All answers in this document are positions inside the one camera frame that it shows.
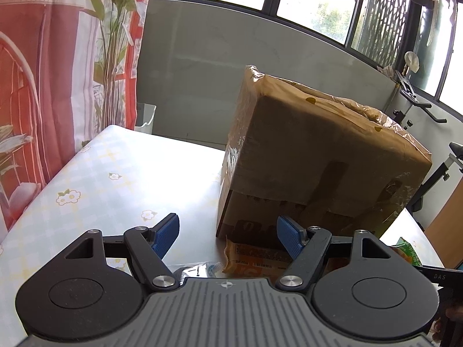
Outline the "person right hand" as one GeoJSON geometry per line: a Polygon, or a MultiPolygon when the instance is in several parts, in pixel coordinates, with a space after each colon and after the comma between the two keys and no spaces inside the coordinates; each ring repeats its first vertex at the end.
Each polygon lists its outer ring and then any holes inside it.
{"type": "Polygon", "coordinates": [[[432,339],[440,346],[462,346],[462,305],[447,308],[434,322],[432,339]]]}

